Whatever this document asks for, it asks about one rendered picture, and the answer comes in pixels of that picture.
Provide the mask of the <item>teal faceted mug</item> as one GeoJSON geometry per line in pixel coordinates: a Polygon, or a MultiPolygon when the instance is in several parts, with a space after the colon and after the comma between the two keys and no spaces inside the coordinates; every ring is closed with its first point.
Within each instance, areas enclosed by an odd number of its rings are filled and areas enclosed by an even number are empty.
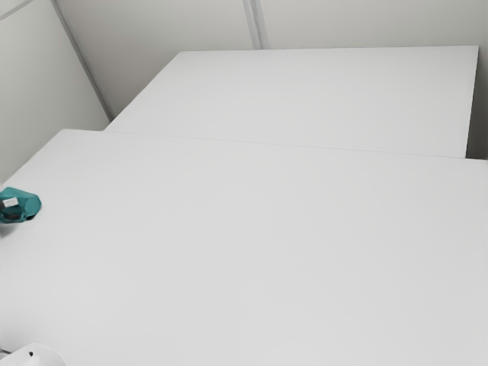
{"type": "Polygon", "coordinates": [[[37,195],[16,188],[4,188],[0,191],[0,197],[18,199],[18,206],[0,208],[0,223],[23,223],[32,220],[41,209],[41,200],[37,195]]]}

